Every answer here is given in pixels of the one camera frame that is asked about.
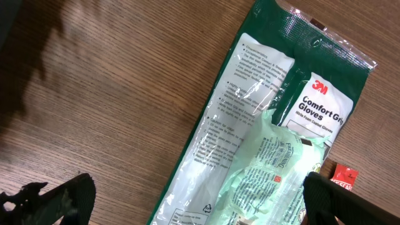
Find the red Nescafe coffee stick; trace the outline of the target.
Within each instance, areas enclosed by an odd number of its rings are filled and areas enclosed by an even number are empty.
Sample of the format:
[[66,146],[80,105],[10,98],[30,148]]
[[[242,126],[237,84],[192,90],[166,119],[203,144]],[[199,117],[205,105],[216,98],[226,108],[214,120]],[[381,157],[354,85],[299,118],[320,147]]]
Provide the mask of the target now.
[[352,191],[358,175],[359,171],[342,164],[337,164],[331,181],[348,191]]

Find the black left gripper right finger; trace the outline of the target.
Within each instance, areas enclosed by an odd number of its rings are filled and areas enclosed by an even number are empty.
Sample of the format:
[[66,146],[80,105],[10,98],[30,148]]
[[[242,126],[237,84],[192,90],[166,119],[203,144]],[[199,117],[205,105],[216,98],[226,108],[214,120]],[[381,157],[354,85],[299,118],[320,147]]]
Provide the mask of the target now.
[[399,218],[351,191],[310,172],[303,182],[303,196],[310,225],[399,224]]

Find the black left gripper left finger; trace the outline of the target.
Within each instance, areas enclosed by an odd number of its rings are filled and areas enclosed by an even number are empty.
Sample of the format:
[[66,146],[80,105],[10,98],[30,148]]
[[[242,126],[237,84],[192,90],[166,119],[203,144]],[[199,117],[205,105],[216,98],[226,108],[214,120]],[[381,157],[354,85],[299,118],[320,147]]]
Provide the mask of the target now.
[[1,224],[88,225],[94,208],[96,187],[88,173],[40,195],[45,182],[31,182],[15,195],[1,193]]

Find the teal snack bar wrapper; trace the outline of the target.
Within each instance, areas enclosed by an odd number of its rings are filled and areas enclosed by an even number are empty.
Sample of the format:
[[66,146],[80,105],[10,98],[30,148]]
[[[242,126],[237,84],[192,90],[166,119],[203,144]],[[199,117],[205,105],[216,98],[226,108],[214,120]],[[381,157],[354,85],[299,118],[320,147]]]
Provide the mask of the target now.
[[234,155],[209,224],[301,224],[303,182],[325,153],[323,137],[274,125],[263,111]]

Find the green 3M sponge package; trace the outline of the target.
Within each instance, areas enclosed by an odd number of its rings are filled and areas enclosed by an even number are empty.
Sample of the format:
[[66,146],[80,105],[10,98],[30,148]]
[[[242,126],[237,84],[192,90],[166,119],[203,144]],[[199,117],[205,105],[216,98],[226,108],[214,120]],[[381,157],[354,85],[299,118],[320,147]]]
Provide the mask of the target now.
[[329,153],[375,61],[284,1],[256,1],[219,70],[149,224],[207,224],[245,133],[272,122]]

